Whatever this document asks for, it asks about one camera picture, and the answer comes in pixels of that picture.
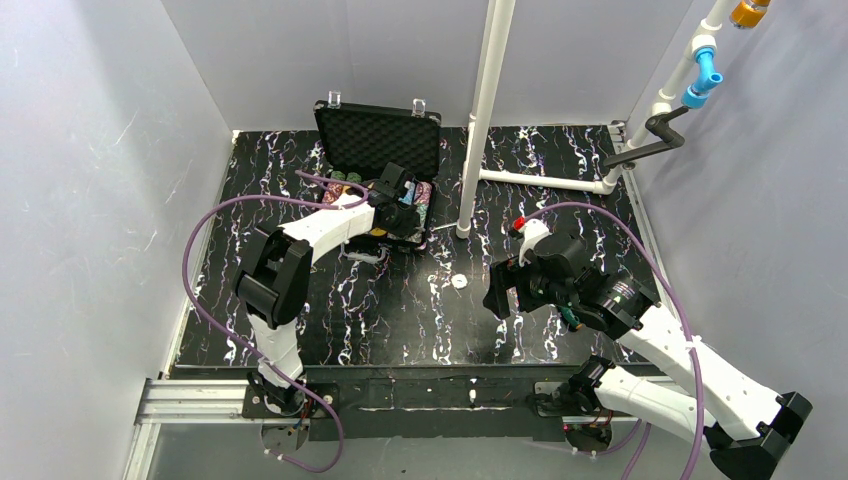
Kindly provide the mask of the orange pipe fitting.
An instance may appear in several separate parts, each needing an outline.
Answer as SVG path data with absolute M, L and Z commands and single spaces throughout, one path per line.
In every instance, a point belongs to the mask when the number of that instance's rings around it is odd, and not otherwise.
M 752 30 L 763 20 L 770 3 L 770 0 L 740 0 L 729 14 L 729 21 L 737 29 Z

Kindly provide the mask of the red poker chip stack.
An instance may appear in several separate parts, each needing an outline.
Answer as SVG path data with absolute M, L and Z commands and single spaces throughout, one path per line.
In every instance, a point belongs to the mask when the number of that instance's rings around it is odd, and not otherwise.
M 322 202 L 324 204 L 333 204 L 345 192 L 346 187 L 341 184 L 332 183 L 324 188 Z

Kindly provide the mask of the black poker set case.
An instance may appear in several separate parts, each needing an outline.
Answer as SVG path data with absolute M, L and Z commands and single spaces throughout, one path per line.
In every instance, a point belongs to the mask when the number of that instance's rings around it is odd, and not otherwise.
M 340 94 L 330 93 L 328 101 L 315 103 L 314 117 L 323 153 L 332 171 L 356 172 L 362 185 L 376 181 L 384 167 L 393 162 L 410 171 L 415 182 L 428 182 L 435 188 L 440 168 L 441 115 L 430 112 L 421 99 L 413 101 L 411 110 L 342 103 Z M 431 218 L 424 232 L 400 238 L 388 234 L 371 236 L 370 230 L 351 240 L 358 248 L 385 246 L 404 251 L 424 250 Z

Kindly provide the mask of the light blue poker chip stack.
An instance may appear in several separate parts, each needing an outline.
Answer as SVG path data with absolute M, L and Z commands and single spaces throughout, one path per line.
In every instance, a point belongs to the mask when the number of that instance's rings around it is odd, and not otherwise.
M 406 205 L 413 205 L 417 193 L 417 183 L 415 181 L 407 181 L 404 184 L 404 193 L 400 201 Z

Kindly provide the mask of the white PVC pipe frame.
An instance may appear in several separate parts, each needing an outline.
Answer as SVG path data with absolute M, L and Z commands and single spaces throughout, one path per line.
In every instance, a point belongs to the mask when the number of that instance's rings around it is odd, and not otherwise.
M 624 170 L 601 166 L 584 180 L 485 168 L 493 125 L 625 122 L 625 151 L 655 141 L 645 121 L 680 106 L 717 46 L 733 1 L 491 1 L 486 10 L 454 227 L 467 238 L 487 180 L 611 194 Z

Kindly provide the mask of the blue pipe fitting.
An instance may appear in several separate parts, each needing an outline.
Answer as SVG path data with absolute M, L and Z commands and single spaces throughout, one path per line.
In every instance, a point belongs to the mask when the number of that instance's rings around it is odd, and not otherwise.
M 698 67 L 696 79 L 686 88 L 681 104 L 688 109 L 700 109 L 708 101 L 712 91 L 723 81 L 723 75 L 715 67 L 715 49 L 703 47 L 694 53 L 694 62 Z

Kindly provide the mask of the white one poker chip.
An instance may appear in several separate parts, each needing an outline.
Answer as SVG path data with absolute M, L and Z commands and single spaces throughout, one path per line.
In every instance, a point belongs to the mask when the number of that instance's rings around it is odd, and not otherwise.
M 451 285 L 458 290 L 462 290 L 467 287 L 468 280 L 467 277 L 463 274 L 453 275 L 450 279 Z

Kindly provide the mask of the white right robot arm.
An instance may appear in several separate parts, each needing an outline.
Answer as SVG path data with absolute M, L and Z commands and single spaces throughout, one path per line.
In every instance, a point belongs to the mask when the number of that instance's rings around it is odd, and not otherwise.
M 592 355 L 542 399 L 589 413 L 626 412 L 677 435 L 700 439 L 729 479 L 769 479 L 813 410 L 798 392 L 778 393 L 751 379 L 708 345 L 687 341 L 682 325 L 658 295 L 626 272 L 605 273 L 577 235 L 551 232 L 542 222 L 514 228 L 517 255 L 490 267 L 484 306 L 498 318 L 543 306 L 559 310 L 569 327 L 582 325 L 650 361 L 677 390 L 639 378 Z

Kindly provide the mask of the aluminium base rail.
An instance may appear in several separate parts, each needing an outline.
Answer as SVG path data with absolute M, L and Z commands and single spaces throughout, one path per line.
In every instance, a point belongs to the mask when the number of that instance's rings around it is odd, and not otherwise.
M 578 450 L 608 449 L 615 421 L 634 417 L 589 408 L 566 395 L 562 376 L 476 375 L 471 371 L 366 369 L 341 375 L 315 370 L 309 389 L 322 397 L 286 410 L 268 388 L 247 378 L 150 380 L 124 476 L 149 476 L 164 426 L 256 426 L 258 451 L 310 467 L 336 469 L 365 439 L 522 438 L 560 442 L 582 434 Z

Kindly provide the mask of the purple poker chip stack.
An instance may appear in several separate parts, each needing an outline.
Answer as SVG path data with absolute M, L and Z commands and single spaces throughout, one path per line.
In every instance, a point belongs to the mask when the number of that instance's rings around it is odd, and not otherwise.
M 427 207 L 430 205 L 433 185 L 428 182 L 419 182 L 416 185 L 414 204 Z

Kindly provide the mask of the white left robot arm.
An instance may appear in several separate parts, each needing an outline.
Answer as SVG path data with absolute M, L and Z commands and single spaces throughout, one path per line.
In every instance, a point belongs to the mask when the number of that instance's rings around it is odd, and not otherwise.
M 365 189 L 348 187 L 335 201 L 300 220 L 260 226 L 251 235 L 233 290 L 246 308 L 256 348 L 264 357 L 253 383 L 280 402 L 296 395 L 293 381 L 303 374 L 296 319 L 307 300 L 313 264 L 374 229 L 401 238 L 422 230 L 413 203 L 417 181 L 410 171 L 388 163 Z

